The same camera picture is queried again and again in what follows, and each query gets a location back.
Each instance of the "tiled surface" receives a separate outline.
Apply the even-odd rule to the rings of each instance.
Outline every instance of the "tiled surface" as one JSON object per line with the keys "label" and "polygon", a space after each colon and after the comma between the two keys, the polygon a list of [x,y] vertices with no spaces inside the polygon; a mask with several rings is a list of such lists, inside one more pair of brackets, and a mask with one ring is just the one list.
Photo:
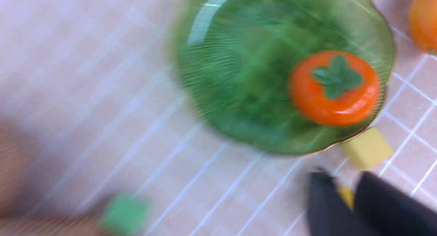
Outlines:
{"label": "tiled surface", "polygon": [[[376,125],[395,155],[372,169],[437,207],[437,60],[408,37],[406,4],[374,0],[398,42]],[[153,203],[148,235],[307,236],[307,173],[352,185],[334,147],[270,157],[199,122],[174,82],[182,0],[0,0],[1,113],[34,162],[19,212],[79,214],[121,191]]]}

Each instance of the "green leaf calyx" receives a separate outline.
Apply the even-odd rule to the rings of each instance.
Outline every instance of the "green leaf calyx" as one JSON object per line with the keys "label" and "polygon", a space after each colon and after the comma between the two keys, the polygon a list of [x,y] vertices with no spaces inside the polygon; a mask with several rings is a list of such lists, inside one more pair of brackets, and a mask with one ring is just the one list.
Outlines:
{"label": "green leaf calyx", "polygon": [[330,67],[317,67],[312,76],[324,86],[326,97],[331,100],[338,99],[346,91],[353,90],[363,81],[362,75],[351,69],[346,58],[341,54],[332,59]]}

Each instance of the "glass plate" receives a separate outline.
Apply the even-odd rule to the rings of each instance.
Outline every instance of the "glass plate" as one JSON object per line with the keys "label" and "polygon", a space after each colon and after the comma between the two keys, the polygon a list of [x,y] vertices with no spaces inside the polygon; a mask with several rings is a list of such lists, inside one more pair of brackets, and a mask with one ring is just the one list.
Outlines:
{"label": "glass plate", "polygon": [[[177,34],[178,76],[220,132],[272,153],[304,155],[356,136],[381,110],[395,61],[386,20],[370,0],[191,0]],[[341,50],[378,73],[381,95],[365,121],[308,121],[288,99],[292,68]]]}

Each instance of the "yellow sponge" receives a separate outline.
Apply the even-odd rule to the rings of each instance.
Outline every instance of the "yellow sponge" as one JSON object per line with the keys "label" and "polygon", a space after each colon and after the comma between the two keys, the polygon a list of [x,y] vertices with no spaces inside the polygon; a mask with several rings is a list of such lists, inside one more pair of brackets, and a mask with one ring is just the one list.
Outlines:
{"label": "yellow sponge", "polygon": [[376,127],[342,143],[341,148],[359,169],[370,169],[393,155],[393,150]]}
{"label": "yellow sponge", "polygon": [[355,198],[354,191],[352,191],[350,188],[342,187],[342,188],[337,188],[337,192],[340,194],[340,196],[343,199],[344,203],[351,210],[353,210],[354,209],[354,198]]}

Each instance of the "orange persimmon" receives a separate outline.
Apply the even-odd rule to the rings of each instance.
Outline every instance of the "orange persimmon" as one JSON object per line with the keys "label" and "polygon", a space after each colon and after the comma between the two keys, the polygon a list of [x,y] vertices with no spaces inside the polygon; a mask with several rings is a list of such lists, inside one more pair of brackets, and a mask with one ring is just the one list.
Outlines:
{"label": "orange persimmon", "polygon": [[379,80],[362,58],[343,51],[314,54],[293,68],[289,93],[296,107],[318,124],[361,122],[378,101]]}
{"label": "orange persimmon", "polygon": [[437,51],[437,0],[414,0],[409,8],[411,38],[422,51]]}

